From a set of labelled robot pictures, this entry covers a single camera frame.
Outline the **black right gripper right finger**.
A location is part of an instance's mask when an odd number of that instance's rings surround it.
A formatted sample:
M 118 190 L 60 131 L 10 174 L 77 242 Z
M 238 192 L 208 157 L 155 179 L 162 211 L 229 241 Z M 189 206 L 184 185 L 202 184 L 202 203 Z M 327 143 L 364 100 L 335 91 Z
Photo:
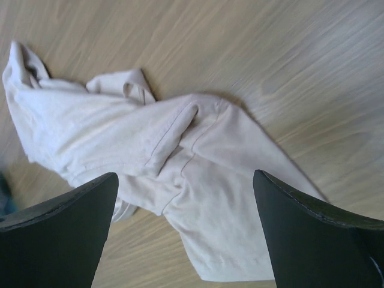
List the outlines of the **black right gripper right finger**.
M 257 170 L 254 195 L 277 287 L 383 287 L 383 221 Z

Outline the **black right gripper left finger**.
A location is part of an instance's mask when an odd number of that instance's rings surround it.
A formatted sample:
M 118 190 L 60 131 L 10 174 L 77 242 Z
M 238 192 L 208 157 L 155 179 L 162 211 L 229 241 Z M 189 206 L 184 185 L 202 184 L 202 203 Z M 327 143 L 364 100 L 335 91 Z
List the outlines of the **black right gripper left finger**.
M 1 287 L 91 287 L 106 243 L 118 177 L 1 216 Z

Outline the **beige t shirt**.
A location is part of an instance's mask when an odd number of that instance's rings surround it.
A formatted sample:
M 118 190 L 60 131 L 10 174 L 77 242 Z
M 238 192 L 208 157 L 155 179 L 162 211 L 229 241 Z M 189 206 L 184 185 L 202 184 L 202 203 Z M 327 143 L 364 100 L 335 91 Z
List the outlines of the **beige t shirt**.
M 321 198 L 264 129 L 221 97 L 157 101 L 139 69 L 101 74 L 86 85 L 53 79 L 16 41 L 2 82 L 30 162 L 72 187 L 116 173 L 112 220 L 137 207 L 165 216 L 205 281 L 274 279 L 254 197 L 256 170 Z

